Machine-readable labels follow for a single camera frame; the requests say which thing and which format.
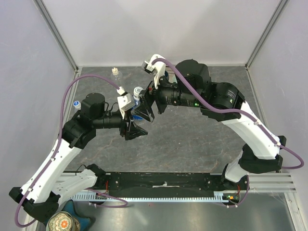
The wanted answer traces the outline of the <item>blue label plastic bottle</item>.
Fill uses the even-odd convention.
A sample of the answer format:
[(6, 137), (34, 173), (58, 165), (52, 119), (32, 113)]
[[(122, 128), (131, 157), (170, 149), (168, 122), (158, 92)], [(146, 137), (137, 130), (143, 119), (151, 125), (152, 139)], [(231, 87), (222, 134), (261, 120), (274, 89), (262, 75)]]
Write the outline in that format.
[(134, 99), (135, 105), (133, 106), (132, 111), (131, 111), (132, 117), (133, 117), (133, 119), (135, 119), (135, 120), (143, 120), (142, 117), (140, 117), (139, 115), (136, 115), (136, 113), (134, 112), (135, 109), (138, 108), (139, 105), (140, 105), (140, 95), (139, 95), (138, 97), (136, 97), (136, 96), (133, 94), (133, 99)]

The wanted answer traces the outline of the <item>clear bottle with notched cap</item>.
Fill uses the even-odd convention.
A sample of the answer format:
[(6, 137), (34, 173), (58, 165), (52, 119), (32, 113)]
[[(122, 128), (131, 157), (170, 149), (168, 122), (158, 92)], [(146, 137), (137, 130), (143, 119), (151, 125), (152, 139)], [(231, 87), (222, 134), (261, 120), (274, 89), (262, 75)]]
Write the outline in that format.
[(122, 72), (120, 70), (119, 70), (119, 74), (118, 75), (113, 75), (113, 73), (111, 72), (111, 79), (118, 86), (122, 86), (123, 83), (124, 83), (124, 77), (123, 77), (123, 74), (122, 74)]

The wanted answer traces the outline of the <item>cream notched bottle cap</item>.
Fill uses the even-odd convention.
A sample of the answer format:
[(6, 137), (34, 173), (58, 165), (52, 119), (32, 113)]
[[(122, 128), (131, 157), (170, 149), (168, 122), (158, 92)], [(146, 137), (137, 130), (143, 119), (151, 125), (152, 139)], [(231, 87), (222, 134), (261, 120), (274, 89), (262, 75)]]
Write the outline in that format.
[(116, 67), (112, 68), (112, 73), (113, 73), (113, 75), (118, 75), (119, 74), (118, 68), (116, 68)]

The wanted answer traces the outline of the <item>clear wide plastic bottle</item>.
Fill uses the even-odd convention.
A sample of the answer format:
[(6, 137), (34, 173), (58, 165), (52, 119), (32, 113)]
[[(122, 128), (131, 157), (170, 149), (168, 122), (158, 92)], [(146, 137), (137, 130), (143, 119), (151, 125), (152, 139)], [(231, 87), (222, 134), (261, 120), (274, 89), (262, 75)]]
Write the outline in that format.
[(74, 101), (73, 102), (74, 111), (78, 111), (81, 109), (81, 103), (80, 101)]

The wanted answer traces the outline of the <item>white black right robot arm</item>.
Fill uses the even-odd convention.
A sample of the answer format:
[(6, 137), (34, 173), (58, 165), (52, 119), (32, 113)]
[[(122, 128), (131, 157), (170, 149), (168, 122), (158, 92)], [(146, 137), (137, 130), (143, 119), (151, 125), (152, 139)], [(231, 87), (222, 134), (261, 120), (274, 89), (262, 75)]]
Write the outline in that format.
[(233, 84), (213, 82), (207, 65), (193, 59), (171, 67), (175, 73), (175, 78), (171, 79), (165, 75), (167, 64), (158, 55), (144, 61), (142, 67), (153, 74), (154, 79), (141, 91), (135, 115), (153, 122), (153, 104), (156, 104), (159, 114), (168, 105), (196, 107), (200, 108), (202, 115), (231, 128), (245, 142), (238, 157), (223, 170), (220, 177), (223, 188), (232, 189), (249, 173), (281, 170), (280, 145), (286, 143), (286, 138), (276, 136), (264, 127)]

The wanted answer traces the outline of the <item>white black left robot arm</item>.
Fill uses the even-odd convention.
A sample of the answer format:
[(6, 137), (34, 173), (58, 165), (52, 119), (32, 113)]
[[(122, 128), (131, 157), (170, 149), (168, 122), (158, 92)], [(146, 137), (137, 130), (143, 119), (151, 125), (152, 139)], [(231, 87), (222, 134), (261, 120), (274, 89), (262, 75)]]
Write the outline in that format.
[(127, 92), (117, 98), (119, 109), (108, 110), (108, 103), (100, 93), (90, 93), (79, 103), (79, 109), (59, 132), (50, 154), (36, 173), (22, 187), (13, 187), (9, 196), (34, 220), (47, 222), (59, 206), (83, 189), (101, 189), (106, 172), (96, 164), (76, 176), (57, 184), (68, 164), (96, 137), (97, 129), (117, 128), (125, 140), (147, 135), (147, 131), (134, 123), (131, 111), (136, 108), (137, 97)]

